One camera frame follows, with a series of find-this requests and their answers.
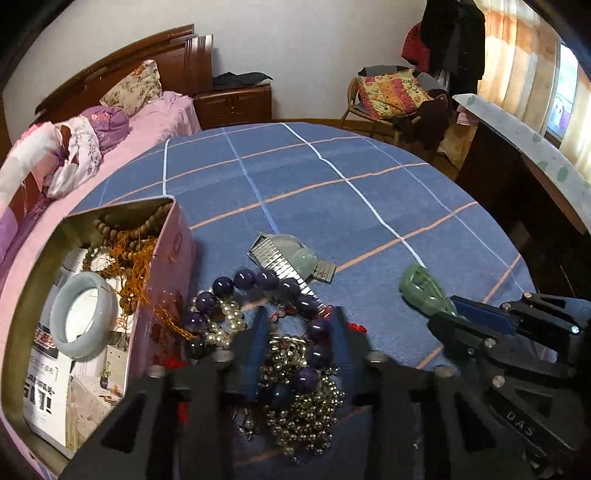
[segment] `cabinet door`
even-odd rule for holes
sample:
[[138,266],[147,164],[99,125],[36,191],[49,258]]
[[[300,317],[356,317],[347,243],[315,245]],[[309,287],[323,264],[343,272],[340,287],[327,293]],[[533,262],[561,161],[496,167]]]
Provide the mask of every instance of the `cabinet door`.
[[215,128],[231,124],[233,116],[230,112],[228,97],[202,98],[196,101],[197,118],[201,128]]
[[270,92],[245,92],[232,95],[230,111],[234,123],[263,123],[271,121]]

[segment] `amethyst bead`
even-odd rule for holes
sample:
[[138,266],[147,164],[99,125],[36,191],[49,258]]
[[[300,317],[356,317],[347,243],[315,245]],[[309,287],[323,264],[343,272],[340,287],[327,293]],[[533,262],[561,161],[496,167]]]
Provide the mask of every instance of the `amethyst bead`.
[[325,342],[330,338],[330,334],[332,333],[332,324],[330,321],[318,317],[308,324],[306,333],[308,334],[308,338],[313,342]]
[[250,290],[255,286],[255,273],[247,268],[237,271],[234,275],[234,285],[240,290]]
[[308,349],[306,360],[312,368],[322,370],[332,364],[333,353],[328,346],[318,343]]
[[275,290],[279,285],[279,278],[273,270],[261,270],[255,276],[256,284],[263,290]]
[[298,295],[293,305],[304,317],[314,318],[318,315],[318,301],[311,295]]
[[312,367],[298,368],[294,372],[294,390],[300,394],[312,393],[318,384],[318,372]]
[[191,333],[202,333],[207,326],[207,319],[203,313],[190,312],[183,320],[183,328]]
[[294,299],[300,294],[300,285],[295,278],[281,280],[278,288],[279,292],[288,299]]
[[208,315],[215,310],[217,306],[217,298],[209,291],[202,291],[199,295],[197,295],[195,306],[200,313]]
[[234,293],[234,283],[228,277],[218,277],[213,281],[212,290],[220,299],[229,297]]
[[198,360],[207,353],[207,342],[202,338],[192,338],[184,343],[184,352],[187,359]]

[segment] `round table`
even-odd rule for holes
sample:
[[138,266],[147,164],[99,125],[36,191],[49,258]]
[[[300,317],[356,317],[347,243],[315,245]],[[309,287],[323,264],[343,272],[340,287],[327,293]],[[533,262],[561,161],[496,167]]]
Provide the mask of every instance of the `round table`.
[[[422,262],[448,295],[496,306],[534,289],[513,244],[467,193],[414,155],[351,132],[275,123],[173,138],[119,169],[74,212],[162,194],[177,199],[197,242],[192,294],[252,268],[246,253],[260,232],[289,233],[337,265],[332,284],[314,282],[314,292],[363,324],[374,349],[412,367],[446,360],[426,318],[398,291],[410,263]],[[304,332],[293,317],[280,328]],[[370,414],[342,410],[332,447],[297,468],[270,435],[248,443],[236,431],[236,477],[363,478]]]

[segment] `nightstand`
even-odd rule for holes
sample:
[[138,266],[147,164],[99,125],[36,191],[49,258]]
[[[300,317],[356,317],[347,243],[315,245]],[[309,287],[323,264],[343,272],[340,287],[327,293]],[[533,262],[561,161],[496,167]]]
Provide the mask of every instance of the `nightstand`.
[[193,99],[201,128],[258,124],[271,121],[271,87],[200,93]]

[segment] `pink blanket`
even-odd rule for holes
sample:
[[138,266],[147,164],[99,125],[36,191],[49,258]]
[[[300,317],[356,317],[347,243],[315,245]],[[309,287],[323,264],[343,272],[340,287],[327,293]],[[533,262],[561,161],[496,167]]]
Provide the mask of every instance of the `pink blanket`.
[[[183,135],[192,135],[200,130],[193,100],[174,92],[164,92],[162,99],[144,108],[129,121],[131,133],[119,146],[104,156],[96,176],[91,178],[65,198],[53,202],[33,226],[26,238],[20,238],[13,251],[14,260],[0,265],[0,369],[4,361],[4,349],[8,330],[22,289],[29,273],[56,226],[104,179],[162,141]],[[12,427],[7,423],[0,408],[0,421],[6,426],[17,447],[23,447]]]

